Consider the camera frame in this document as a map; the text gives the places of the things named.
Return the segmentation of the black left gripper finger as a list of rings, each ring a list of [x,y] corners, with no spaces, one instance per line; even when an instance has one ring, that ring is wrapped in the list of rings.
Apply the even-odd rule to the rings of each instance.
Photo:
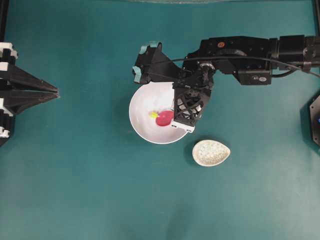
[[[5,91],[4,107],[13,115],[18,115],[28,108],[46,103],[58,97],[59,94],[54,92]]]
[[[9,63],[1,64],[1,79],[21,90],[58,93],[55,86]]]

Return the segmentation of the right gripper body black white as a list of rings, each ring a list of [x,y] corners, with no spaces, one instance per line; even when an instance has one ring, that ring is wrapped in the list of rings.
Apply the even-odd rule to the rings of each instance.
[[[214,86],[212,68],[199,68],[192,75],[173,83],[173,128],[193,133],[209,103]]]

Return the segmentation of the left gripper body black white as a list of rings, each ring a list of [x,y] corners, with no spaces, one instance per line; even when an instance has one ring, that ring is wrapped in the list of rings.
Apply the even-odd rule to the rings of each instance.
[[[13,44],[0,43],[0,146],[14,134],[17,115],[17,97],[11,77],[18,58]]]

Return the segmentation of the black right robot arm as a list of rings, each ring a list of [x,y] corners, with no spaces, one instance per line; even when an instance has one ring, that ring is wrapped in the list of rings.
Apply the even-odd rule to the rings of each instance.
[[[169,61],[171,65],[176,62],[182,66],[174,76],[171,125],[192,133],[209,103],[217,71],[233,76],[242,86],[270,85],[272,79],[298,71],[311,74],[320,65],[320,38],[209,38],[186,57]]]

